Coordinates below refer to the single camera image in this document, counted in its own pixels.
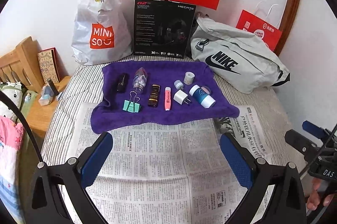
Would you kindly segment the person right hand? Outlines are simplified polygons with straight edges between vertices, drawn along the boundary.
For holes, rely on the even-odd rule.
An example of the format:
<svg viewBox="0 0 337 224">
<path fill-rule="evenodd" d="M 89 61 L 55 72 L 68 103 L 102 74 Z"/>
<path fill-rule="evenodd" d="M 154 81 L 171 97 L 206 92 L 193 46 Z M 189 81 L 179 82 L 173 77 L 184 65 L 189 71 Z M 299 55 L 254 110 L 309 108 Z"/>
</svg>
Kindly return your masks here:
<svg viewBox="0 0 337 224">
<path fill-rule="evenodd" d="M 312 191 L 309 195 L 309 198 L 307 200 L 307 208 L 308 210 L 316 210 L 318 205 L 320 204 L 320 196 L 318 193 L 318 189 L 320 187 L 322 183 L 322 180 L 320 180 L 319 178 L 313 178 L 312 179 Z M 335 194 L 330 194 L 329 196 L 327 196 L 324 201 L 323 201 L 323 206 L 326 207 L 328 206 L 332 199 L 334 198 Z"/>
</svg>

